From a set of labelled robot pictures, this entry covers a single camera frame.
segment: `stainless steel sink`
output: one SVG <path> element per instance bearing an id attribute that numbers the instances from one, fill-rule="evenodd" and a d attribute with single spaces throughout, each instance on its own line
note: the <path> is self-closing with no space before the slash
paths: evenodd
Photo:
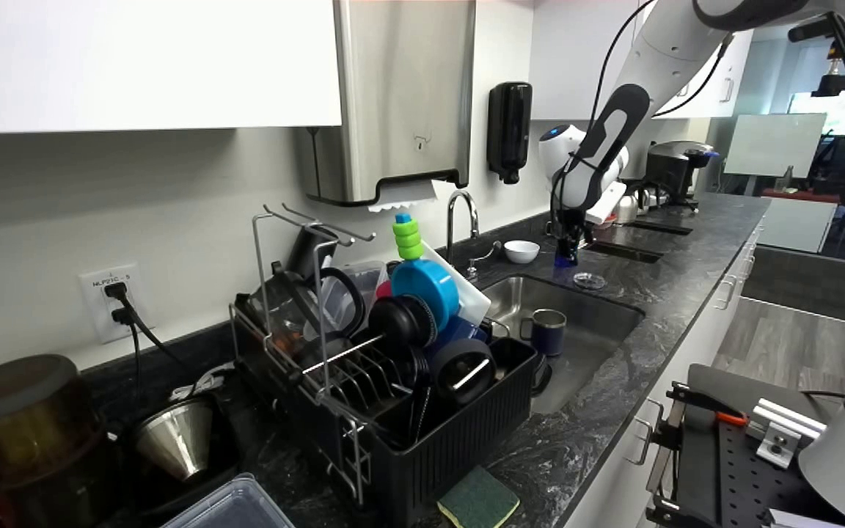
<path id="1" fill-rule="evenodd" d="M 534 395 L 534 414 L 561 409 L 596 368 L 619 351 L 622 339 L 637 329 L 644 309 L 622 304 L 603 296 L 572 289 L 555 282 L 509 274 L 484 289 L 489 296 L 486 321 L 499 336 L 528 339 L 528 320 L 537 308 L 555 308 L 566 312 L 566 334 L 561 356 L 550 356 L 550 378 Z"/>

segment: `faucet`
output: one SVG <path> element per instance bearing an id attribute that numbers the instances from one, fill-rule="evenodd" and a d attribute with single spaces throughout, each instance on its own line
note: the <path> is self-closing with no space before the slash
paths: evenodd
<path id="1" fill-rule="evenodd" d="M 449 223 L 446 223 L 446 251 L 452 258 L 455 251 L 455 201 L 462 198 L 468 205 L 468 243 L 477 241 L 477 207 L 475 207 L 475 197 L 462 188 L 458 188 L 452 197 L 449 197 Z M 484 254 L 475 254 L 467 260 L 467 274 L 475 282 L 477 279 L 477 265 L 480 260 L 492 258 L 492 249 L 486 249 Z"/>

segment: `electrical outlet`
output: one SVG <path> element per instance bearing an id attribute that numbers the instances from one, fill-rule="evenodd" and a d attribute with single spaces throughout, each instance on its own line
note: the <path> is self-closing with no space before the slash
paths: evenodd
<path id="1" fill-rule="evenodd" d="M 148 326 L 147 299 L 144 299 L 139 274 L 137 274 L 135 264 L 116 264 L 116 265 L 106 265 L 106 270 L 79 271 L 79 285 L 82 285 L 82 292 L 84 292 L 91 315 L 93 315 L 97 339 L 101 339 L 101 343 L 120 339 L 128 334 L 125 326 L 112 320 L 112 309 L 120 308 L 120 302 L 106 296 L 106 287 L 115 282 L 125 282 L 125 296 L 128 296 L 131 308 Z"/>

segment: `blue cup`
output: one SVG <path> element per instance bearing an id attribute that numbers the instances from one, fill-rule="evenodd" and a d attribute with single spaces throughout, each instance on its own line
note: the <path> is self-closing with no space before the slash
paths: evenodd
<path id="1" fill-rule="evenodd" d="M 566 334 L 566 312 L 555 308 L 537 308 L 528 320 L 531 321 L 531 346 L 544 355 L 556 356 Z"/>

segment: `paper towel dispenser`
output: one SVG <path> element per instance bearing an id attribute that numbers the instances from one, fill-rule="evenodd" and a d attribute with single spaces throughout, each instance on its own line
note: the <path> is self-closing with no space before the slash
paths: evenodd
<path id="1" fill-rule="evenodd" d="M 332 3 L 339 125 L 308 128 L 304 192 L 360 205 L 398 179 L 462 188 L 475 0 Z"/>

